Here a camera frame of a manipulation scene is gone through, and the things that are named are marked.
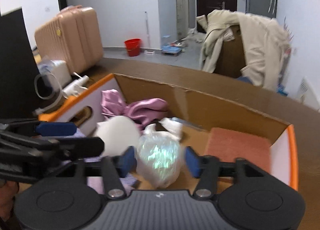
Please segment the person left hand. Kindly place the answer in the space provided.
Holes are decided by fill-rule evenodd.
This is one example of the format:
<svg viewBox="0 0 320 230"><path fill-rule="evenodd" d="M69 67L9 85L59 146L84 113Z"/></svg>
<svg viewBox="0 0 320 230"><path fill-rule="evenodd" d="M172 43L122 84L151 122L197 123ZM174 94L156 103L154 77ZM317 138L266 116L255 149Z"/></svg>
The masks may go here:
<svg viewBox="0 0 320 230"><path fill-rule="evenodd" d="M0 209L1 219L7 221L10 218L14 206L15 195L19 191L19 184L14 181L1 180Z"/></svg>

